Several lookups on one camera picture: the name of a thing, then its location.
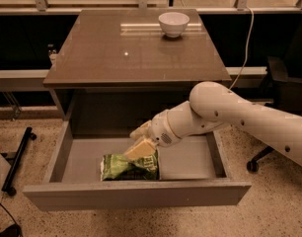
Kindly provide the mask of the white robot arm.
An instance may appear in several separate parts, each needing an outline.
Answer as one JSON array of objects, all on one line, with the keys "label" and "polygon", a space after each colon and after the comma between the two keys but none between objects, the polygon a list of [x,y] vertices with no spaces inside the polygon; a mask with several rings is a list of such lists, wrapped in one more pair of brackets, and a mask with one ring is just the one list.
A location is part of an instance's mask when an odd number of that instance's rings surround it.
[{"label": "white robot arm", "polygon": [[215,82],[195,85],[189,99],[136,128],[124,155],[138,159],[190,135],[232,124],[302,167],[302,117],[254,104]]}]

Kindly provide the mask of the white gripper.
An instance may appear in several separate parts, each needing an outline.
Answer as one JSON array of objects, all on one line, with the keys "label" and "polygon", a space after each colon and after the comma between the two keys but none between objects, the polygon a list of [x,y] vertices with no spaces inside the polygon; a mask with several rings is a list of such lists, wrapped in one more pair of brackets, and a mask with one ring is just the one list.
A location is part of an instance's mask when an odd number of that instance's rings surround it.
[{"label": "white gripper", "polygon": [[[168,110],[164,110],[154,116],[152,120],[148,120],[139,127],[137,127],[129,137],[138,140],[140,137],[150,137],[158,146],[169,147],[181,141],[177,137],[168,120]],[[124,156],[129,160],[136,160],[139,158],[152,155],[156,151],[156,147],[149,139],[143,138],[136,141],[125,152]]]}]

